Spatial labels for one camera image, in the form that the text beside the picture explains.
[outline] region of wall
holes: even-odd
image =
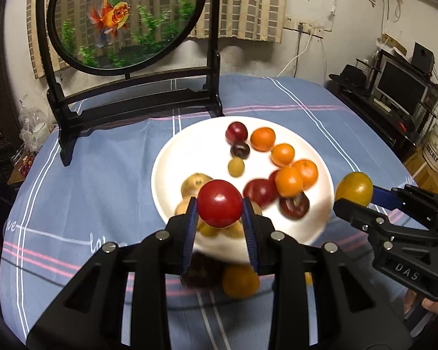
[[[288,7],[301,3],[302,0],[287,0]],[[308,51],[299,59],[298,77],[323,85],[328,74],[338,74],[344,65],[355,64],[356,57],[363,59],[373,54],[375,40],[381,32],[381,0],[377,0],[375,7],[368,0],[338,0],[337,5],[333,31],[325,32],[325,52],[321,40],[312,38]],[[284,30],[281,44],[221,39],[221,72],[276,76],[294,56],[297,37],[296,31]],[[305,47],[307,39],[308,36],[302,36],[300,51]],[[16,103],[19,104],[27,95],[23,102],[26,106],[33,105],[48,111],[46,82],[44,78],[35,80],[31,68],[27,45],[26,0],[7,0],[5,43],[10,83]],[[160,63],[143,72],[205,64],[206,41],[189,40]],[[291,66],[284,75],[292,76],[293,72]],[[57,78],[60,75],[66,94],[116,79],[87,75],[70,68],[59,71]]]
[[[390,0],[386,31],[407,49],[408,59],[412,57],[415,42],[433,51],[438,74],[438,6],[424,0],[403,0],[400,19],[394,22],[396,5],[396,0]]]

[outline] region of curtain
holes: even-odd
[[[137,5],[149,7],[155,17],[159,17],[164,9],[174,11],[177,0],[124,0],[132,9],[130,12],[129,30],[118,38],[111,46],[114,50],[132,44],[131,32],[138,32],[140,17]],[[239,38],[251,41],[281,42],[284,25],[284,12],[286,0],[221,0],[220,9],[220,38]],[[62,23],[67,19],[76,22],[75,35],[77,46],[94,45],[93,30],[87,19],[87,12],[92,0],[58,0],[55,11],[55,23],[60,33]],[[200,19],[190,33],[192,38],[207,38],[209,30],[210,0],[206,0]],[[39,47],[37,42],[35,0],[27,0],[27,35],[29,54],[36,79],[44,76]],[[54,71],[68,65],[58,56],[49,41],[50,55]]]

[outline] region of monitor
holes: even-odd
[[[427,85],[398,65],[386,61],[376,89],[405,113],[413,115],[425,96]]]

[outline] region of electrical outlet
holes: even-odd
[[[325,30],[322,27],[316,27],[315,28],[315,37],[323,38],[323,35],[325,33]]]
[[[300,22],[298,22],[298,20],[297,20],[297,22],[295,22],[294,30],[298,30],[299,23]],[[323,38],[323,34],[325,32],[324,28],[316,26],[315,24],[307,23],[307,22],[302,22],[302,24],[304,27],[302,30],[302,33],[308,34],[308,35],[313,34],[315,37]]]
[[[285,16],[284,17],[284,29],[294,30],[295,27],[295,17],[294,16]]]

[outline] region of goldfish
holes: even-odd
[[[126,21],[129,15],[130,7],[124,2],[120,2],[112,7],[108,0],[103,0],[100,15],[94,6],[90,9],[89,19],[94,25],[94,30],[101,35],[102,43],[98,43],[98,47],[102,47],[105,44],[110,45],[117,38],[118,29],[128,29]],[[112,40],[108,41],[106,39],[107,34],[111,35]]]

